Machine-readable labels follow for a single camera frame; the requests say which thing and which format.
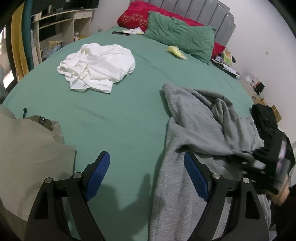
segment green bed sheet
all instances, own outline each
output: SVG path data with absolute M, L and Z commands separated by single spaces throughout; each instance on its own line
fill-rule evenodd
M 76 147 L 75 172 L 95 161 L 101 151 L 111 163 L 89 207 L 106 240 L 148 238 L 154 187 L 164 155 L 170 114 L 162 85 L 220 92 L 233 101 L 240 116 L 249 116 L 252 100 L 238 80 L 211 63 L 185 54 L 180 60 L 167 46 L 140 35 L 111 34 L 114 27 L 65 46 L 33 69 L 8 95 L 4 106 L 18 118 L 41 115 L 60 123 L 65 143 Z M 132 51 L 136 68 L 114 84 L 111 94 L 71 91 L 56 71 L 60 61 L 83 44 L 119 44 Z

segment headboard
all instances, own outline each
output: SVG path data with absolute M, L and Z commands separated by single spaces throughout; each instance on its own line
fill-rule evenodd
M 229 7 L 218 0 L 142 0 L 205 26 L 217 29 L 215 41 L 223 46 L 228 43 L 236 25 Z

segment red object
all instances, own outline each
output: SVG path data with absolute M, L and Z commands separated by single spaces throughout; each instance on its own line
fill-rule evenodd
M 149 4 L 143 1 L 132 2 L 129 5 L 128 9 L 119 17 L 119 19 L 117 20 L 117 24 L 120 27 L 128 28 L 128 29 L 140 27 L 142 31 L 145 32 L 148 26 L 149 11 L 159 12 L 162 15 L 177 18 L 179 20 L 184 21 L 189 26 L 203 26 L 203 24 L 198 23 L 190 18 L 182 17 L 181 15 L 172 13 L 163 8 L 154 6 L 152 4 Z M 215 42 L 212 58 L 222 53 L 224 49 L 225 49 L 225 46 L 222 46 Z
M 225 49 L 225 46 L 218 44 L 218 43 L 214 43 L 214 49 L 213 49 L 213 53 L 212 53 L 212 58 L 216 57 L 218 54 L 222 53 L 223 50 Z

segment black phone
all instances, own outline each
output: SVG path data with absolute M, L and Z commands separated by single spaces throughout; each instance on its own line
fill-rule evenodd
M 112 34 L 120 34 L 120 35 L 125 35 L 125 36 L 130 36 L 131 35 L 131 34 L 128 34 L 128 33 L 117 32 L 117 31 L 113 31 Z

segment metal screw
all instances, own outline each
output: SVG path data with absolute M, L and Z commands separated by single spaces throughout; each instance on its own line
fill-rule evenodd
M 242 181 L 243 181 L 244 183 L 249 183 L 249 182 L 250 182 L 250 180 L 249 180 L 248 178 L 246 178 L 246 177 L 244 177 L 244 178 L 242 179 Z
M 51 181 L 52 181 L 52 179 L 51 179 L 50 177 L 48 177 L 48 178 L 45 179 L 44 182 L 45 182 L 46 184 L 49 184 L 49 183 L 51 183 Z
M 73 175 L 74 178 L 80 178 L 81 176 L 82 176 L 81 172 L 76 172 Z
M 219 179 L 221 177 L 221 175 L 219 173 L 213 173 L 213 178 L 215 179 Z

